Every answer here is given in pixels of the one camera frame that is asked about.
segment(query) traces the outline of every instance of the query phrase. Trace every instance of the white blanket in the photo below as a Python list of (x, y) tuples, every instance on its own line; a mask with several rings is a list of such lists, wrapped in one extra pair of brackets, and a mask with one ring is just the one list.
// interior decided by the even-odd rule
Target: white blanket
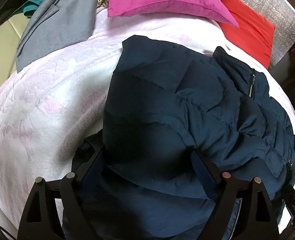
[[(0, 88), (0, 208), (15, 227), (35, 177), (61, 179), (71, 170), (80, 140), (102, 128), (122, 41), (134, 34), (209, 56), (222, 46), (266, 75), (270, 96), (287, 111), (295, 134), (295, 112), (281, 87), (259, 62), (228, 42), (214, 21), (171, 13), (107, 18), (107, 10), (100, 9), (87, 41), (33, 62)], [(289, 222), (284, 210), (280, 231)]]

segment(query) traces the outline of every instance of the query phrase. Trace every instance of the red cushion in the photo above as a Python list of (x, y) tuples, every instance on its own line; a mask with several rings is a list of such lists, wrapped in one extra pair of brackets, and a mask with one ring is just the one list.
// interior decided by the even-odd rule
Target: red cushion
[(219, 23), (225, 37), (266, 69), (271, 61), (275, 26), (240, 0), (222, 0), (240, 28)]

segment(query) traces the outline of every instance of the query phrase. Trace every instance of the metal pin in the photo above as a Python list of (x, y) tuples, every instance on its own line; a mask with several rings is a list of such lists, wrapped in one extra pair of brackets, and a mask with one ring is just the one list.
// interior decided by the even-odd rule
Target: metal pin
[(75, 177), (75, 173), (74, 172), (69, 172), (68, 174), (67, 174), (67, 178), (68, 179), (73, 179)]
[(41, 181), (43, 181), (42, 177), (36, 177), (35, 178), (35, 183), (40, 183)]
[(228, 173), (226, 171), (222, 173), (222, 176), (226, 179), (229, 179), (231, 177), (230, 173)]
[(257, 183), (257, 184), (260, 184), (262, 182), (262, 180), (259, 178), (259, 177), (255, 177), (254, 178), (254, 181)]

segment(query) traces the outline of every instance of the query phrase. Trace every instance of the folded gray fabric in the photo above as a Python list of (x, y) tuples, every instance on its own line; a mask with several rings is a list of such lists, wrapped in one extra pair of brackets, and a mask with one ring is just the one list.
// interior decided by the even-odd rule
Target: folded gray fabric
[(45, 0), (30, 19), (16, 54), (19, 73), (33, 61), (92, 35), (97, 0)]

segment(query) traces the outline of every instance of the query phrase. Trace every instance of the teal garment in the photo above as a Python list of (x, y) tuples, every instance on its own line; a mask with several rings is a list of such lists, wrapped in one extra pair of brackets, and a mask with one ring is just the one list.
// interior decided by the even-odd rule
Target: teal garment
[(41, 5), (41, 3), (43, 1), (44, 0), (28, 0), (20, 8), (18, 8), (16, 11), (22, 10), (23, 14), (26, 17), (31, 18), (32, 15), (34, 14), (34, 12), (37, 10), (37, 8)]

